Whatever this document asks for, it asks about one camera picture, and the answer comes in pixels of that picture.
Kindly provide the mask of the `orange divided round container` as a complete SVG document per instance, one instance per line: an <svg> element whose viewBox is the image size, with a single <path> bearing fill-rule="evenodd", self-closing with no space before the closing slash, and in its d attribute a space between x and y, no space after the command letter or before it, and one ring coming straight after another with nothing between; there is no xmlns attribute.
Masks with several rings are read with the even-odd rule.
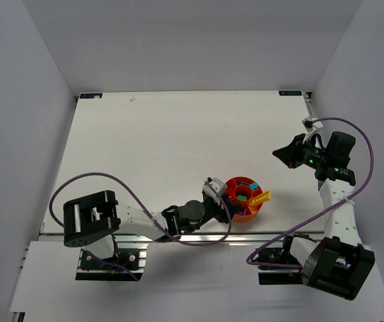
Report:
<svg viewBox="0 0 384 322"><path fill-rule="evenodd" d="M228 195L229 201L232 204L238 203L240 205L240 208L238 211L240 211L241 209L248 209L248 211L247 211L248 215L247 216L238 216L235 214L233 215L233 221L234 222L246 223L246 222L252 221L257 216L260 208L262 208L262 205L263 205L262 204L262 205L258 205L256 207L250 207L249 206L250 200L253 197L263 193L264 191L262 190L261 187L256 191L252 191L249 186L245 186L245 185L239 185L238 186L237 183L241 182L241 181L248 182L249 184L251 184L252 182L256 182L253 179L245 177L245 176L236 176L236 177L230 178L229 180L226 181L227 189L226 189L225 193ZM237 195L247 195L248 200L247 201L240 201L240 200L238 200Z"/></svg>

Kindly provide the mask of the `yellow long lego plate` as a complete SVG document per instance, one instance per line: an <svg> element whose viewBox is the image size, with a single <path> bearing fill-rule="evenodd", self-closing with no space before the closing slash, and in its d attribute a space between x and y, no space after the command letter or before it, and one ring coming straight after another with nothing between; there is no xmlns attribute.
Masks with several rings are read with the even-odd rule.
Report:
<svg viewBox="0 0 384 322"><path fill-rule="evenodd" d="M250 207L256 207L258 205L262 205L263 203L271 200L271 191L265 191L255 197L253 197L250 202Z"/></svg>

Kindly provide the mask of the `small cyan lego brick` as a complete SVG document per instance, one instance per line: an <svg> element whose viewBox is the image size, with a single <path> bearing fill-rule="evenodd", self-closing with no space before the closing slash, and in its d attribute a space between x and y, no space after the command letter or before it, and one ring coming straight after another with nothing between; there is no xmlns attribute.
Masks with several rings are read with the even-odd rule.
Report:
<svg viewBox="0 0 384 322"><path fill-rule="evenodd" d="M251 184L249 184L249 187L252 191L256 191L260 188L260 186L256 182L252 182Z"/></svg>

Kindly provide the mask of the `purple lego piece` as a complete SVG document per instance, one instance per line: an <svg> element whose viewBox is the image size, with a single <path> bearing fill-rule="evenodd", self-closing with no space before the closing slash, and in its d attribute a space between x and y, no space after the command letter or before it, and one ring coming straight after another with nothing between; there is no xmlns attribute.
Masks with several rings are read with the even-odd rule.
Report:
<svg viewBox="0 0 384 322"><path fill-rule="evenodd" d="M235 215L238 215L238 216L247 216L248 215L248 209L241 209L240 211L238 211L237 213L235 213Z"/></svg>

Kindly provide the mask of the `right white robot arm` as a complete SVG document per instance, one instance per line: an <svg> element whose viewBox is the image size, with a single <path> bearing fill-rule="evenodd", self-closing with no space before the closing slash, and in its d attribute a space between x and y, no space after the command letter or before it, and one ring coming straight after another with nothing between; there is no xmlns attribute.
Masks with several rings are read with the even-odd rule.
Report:
<svg viewBox="0 0 384 322"><path fill-rule="evenodd" d="M295 260L301 265L302 283L311 288L354 300L375 264L375 255L365 249L355 221L354 205L349 198L355 191L355 174L348 169L355 137L335 131L326 146L319 148L321 137L300 134L273 155L288 168L301 165L314 169L323 207L324 238L316 241L304 234L292 233L283 240L279 254L285 264Z"/></svg>

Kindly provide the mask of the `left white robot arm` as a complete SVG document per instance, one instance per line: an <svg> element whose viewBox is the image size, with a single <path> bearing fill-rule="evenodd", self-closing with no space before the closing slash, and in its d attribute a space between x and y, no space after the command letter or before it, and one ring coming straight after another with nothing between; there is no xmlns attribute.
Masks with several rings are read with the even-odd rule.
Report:
<svg viewBox="0 0 384 322"><path fill-rule="evenodd" d="M162 226L159 229L143 209L118 202L113 191L101 191L64 203L64 245L84 248L102 260L114 259L115 232L146 237L165 242L167 234L178 237L199 230L211 219L228 223L229 215L240 210L227 194L216 202L203 194L202 201L191 200L182 206L170 206L151 215Z"/></svg>

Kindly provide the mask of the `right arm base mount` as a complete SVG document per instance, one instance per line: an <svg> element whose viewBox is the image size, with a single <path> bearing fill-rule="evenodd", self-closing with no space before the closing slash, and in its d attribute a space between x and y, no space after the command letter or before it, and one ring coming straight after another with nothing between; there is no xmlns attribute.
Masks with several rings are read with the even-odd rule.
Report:
<svg viewBox="0 0 384 322"><path fill-rule="evenodd" d="M265 248L253 262L264 263L257 267L261 286L302 284L300 263L283 248Z"/></svg>

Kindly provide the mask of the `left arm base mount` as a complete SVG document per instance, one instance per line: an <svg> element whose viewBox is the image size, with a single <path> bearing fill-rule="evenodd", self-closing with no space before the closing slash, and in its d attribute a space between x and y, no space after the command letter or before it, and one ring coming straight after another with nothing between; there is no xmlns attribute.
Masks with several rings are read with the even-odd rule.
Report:
<svg viewBox="0 0 384 322"><path fill-rule="evenodd" d="M103 282L139 282L144 272L147 249L121 246L110 258L95 260L81 249L75 280Z"/></svg>

